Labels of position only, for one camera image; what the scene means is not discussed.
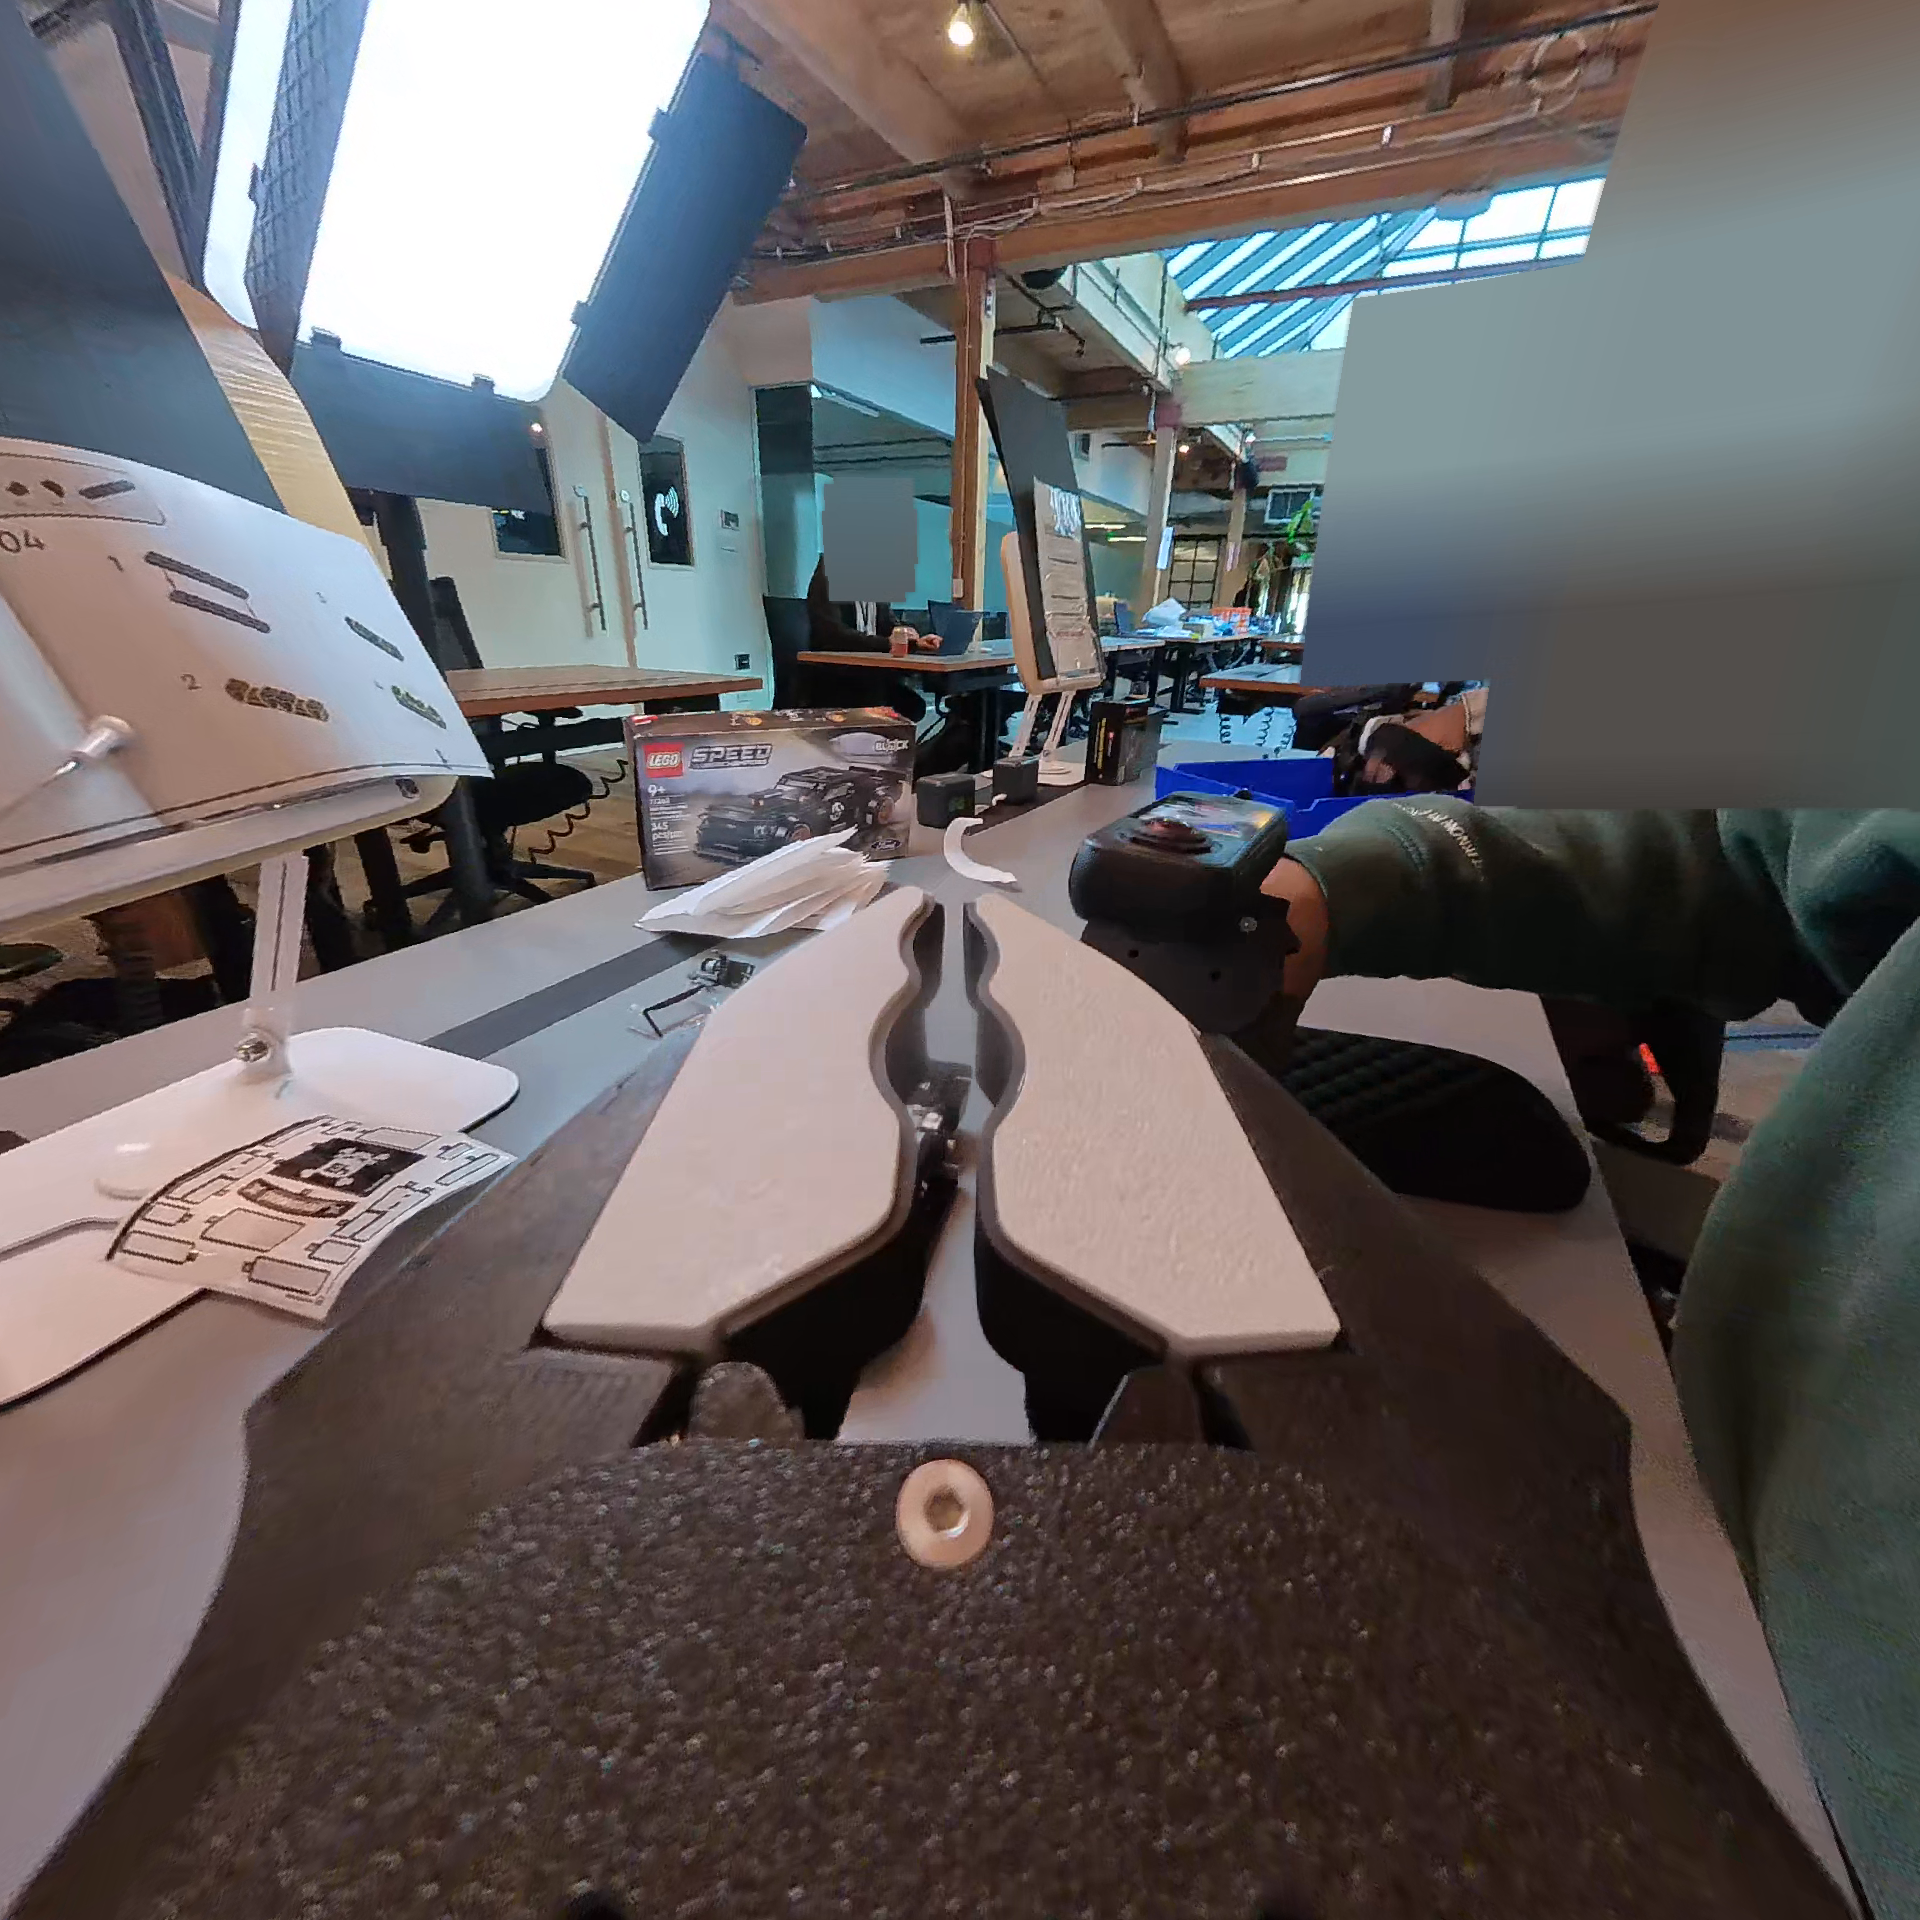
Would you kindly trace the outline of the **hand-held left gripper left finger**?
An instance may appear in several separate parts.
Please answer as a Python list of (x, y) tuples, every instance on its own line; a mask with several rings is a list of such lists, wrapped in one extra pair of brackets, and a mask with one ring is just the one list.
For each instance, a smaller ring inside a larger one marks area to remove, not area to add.
[(699, 1028), (546, 1308), (603, 1354), (713, 1357), (906, 1223), (939, 906), (881, 896)]

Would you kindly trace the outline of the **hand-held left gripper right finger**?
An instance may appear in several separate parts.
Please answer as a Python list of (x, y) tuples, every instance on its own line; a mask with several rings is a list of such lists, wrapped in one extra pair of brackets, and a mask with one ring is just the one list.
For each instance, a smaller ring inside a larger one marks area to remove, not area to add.
[(994, 1250), (1153, 1354), (1323, 1354), (1331, 1295), (1190, 1021), (1009, 896), (966, 906)]

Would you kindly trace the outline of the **sticker sheet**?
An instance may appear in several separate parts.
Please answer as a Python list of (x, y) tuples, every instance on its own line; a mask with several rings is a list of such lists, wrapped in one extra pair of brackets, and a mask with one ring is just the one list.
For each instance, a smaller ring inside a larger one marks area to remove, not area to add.
[(469, 1134), (297, 1119), (161, 1186), (106, 1259), (147, 1280), (322, 1324), (403, 1224), (515, 1160)]

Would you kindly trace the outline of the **clear lego windshield piece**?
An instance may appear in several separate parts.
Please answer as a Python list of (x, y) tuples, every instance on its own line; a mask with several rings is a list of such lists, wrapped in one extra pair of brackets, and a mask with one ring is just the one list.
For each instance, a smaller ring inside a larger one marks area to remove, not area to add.
[(709, 951), (673, 991), (641, 1000), (633, 1007), (638, 1014), (636, 1028), (653, 1040), (665, 1040), (683, 1028), (699, 1028), (755, 974), (757, 966), (753, 959), (731, 951)]

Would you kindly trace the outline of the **lego set box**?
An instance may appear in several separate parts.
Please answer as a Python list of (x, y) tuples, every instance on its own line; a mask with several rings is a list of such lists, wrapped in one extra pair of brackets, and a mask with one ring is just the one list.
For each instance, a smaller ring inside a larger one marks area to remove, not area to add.
[(636, 715), (641, 871), (678, 892), (810, 838), (900, 858), (917, 746), (890, 709)]

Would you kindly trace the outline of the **blue plastic bin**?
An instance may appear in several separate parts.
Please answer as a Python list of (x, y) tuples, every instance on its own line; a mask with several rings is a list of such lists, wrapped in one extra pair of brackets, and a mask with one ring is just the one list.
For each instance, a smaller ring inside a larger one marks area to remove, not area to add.
[(1286, 816), (1289, 842), (1318, 835), (1361, 802), (1337, 796), (1333, 759), (1315, 754), (1177, 759), (1162, 764), (1154, 782), (1158, 800), (1241, 798), (1275, 810)]

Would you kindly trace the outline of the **white booklet stand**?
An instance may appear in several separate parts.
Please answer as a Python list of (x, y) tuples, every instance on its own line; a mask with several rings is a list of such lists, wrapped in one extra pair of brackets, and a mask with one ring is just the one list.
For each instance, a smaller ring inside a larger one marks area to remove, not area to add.
[(1082, 762), (1066, 757), (1073, 704), (1107, 686), (1089, 574), (1084, 498), (1077, 487), (1035, 479), (1028, 509), (1001, 542), (1009, 624), (1024, 702), (1018, 712), (1018, 762), (1035, 762), (1040, 790), (1082, 784)]
[(28, 1140), (2, 1167), (2, 1403), (73, 1376), (202, 1293), (107, 1263), (173, 1176), (320, 1116), (469, 1134), (517, 1075), (363, 1026), (292, 1028), (307, 859), (261, 864), (249, 999), (230, 1058)]

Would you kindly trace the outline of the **wooden top desk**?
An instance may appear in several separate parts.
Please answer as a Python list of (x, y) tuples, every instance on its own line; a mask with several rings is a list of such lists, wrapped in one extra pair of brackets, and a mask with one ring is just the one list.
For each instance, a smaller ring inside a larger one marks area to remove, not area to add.
[(920, 778), (986, 772), (1020, 691), (1009, 644), (958, 656), (802, 651), (786, 676), (781, 706), (885, 709), (910, 719)]
[[(628, 712), (716, 712), (725, 695), (761, 691), (761, 678), (747, 675), (596, 663), (450, 670), (445, 680), (474, 732), (497, 715), (505, 762), (560, 762), (560, 748), (570, 742), (618, 742), (620, 722)], [(508, 899), (489, 877), (474, 819), (469, 786), (492, 779), (484, 748), (483, 754), (486, 772), (461, 779), (437, 812), (449, 845), (449, 912), (467, 925), (489, 920)]]

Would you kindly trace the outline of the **black light flap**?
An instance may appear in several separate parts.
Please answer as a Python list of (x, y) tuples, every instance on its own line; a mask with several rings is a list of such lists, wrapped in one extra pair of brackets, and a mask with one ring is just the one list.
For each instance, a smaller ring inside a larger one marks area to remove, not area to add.
[(636, 440), (658, 431), (806, 139), (798, 116), (712, 55), (689, 62), (652, 135), (560, 363)]
[(484, 380), (449, 381), (297, 342), (292, 384), (348, 488), (489, 511), (552, 511), (540, 412)]
[(273, 111), (251, 165), (244, 277), (251, 330), (292, 373), (332, 170), (341, 149), (369, 2), (292, 2), (269, 27)]

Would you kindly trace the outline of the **bright studio light panel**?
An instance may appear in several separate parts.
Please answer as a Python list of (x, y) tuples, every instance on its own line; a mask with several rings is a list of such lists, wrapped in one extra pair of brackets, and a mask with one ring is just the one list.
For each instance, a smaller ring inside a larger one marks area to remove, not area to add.
[[(251, 330), (269, 27), (219, 5), (198, 283)], [(712, 7), (370, 2), (297, 342), (541, 400)]]

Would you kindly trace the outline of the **black flat panel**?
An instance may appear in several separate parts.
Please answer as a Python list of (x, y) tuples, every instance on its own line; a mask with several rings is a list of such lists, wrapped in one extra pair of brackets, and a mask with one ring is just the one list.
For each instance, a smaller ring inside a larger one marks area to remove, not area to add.
[(2, 5), (2, 435), (282, 498), (21, 7)]

